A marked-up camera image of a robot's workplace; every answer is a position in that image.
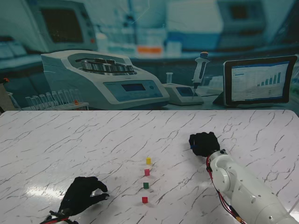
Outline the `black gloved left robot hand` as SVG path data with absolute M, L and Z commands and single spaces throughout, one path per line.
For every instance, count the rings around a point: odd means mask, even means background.
M 67 216 L 75 216 L 90 206 L 107 200 L 107 187 L 97 177 L 76 177 L 67 189 L 58 212 Z

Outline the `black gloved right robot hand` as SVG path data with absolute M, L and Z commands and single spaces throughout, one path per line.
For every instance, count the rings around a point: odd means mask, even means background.
M 189 144 L 196 156 L 208 157 L 214 152 L 220 151 L 218 139 L 213 132 L 191 134 Z

